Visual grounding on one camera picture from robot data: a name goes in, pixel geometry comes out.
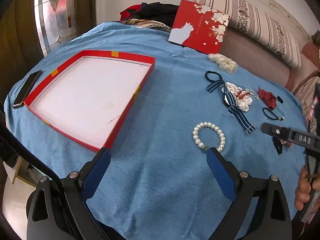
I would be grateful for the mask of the right hand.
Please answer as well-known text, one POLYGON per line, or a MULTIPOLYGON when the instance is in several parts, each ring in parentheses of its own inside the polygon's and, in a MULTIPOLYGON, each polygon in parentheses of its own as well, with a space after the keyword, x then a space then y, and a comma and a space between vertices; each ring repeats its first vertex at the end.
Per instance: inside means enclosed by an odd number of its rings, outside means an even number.
POLYGON ((311 190, 319 190, 320 182, 319 178, 313 181, 312 185, 306 179, 307 171, 304 165, 300 171, 298 185, 295 192, 294 206, 297 210, 302 210, 304 204, 310 199, 311 190))

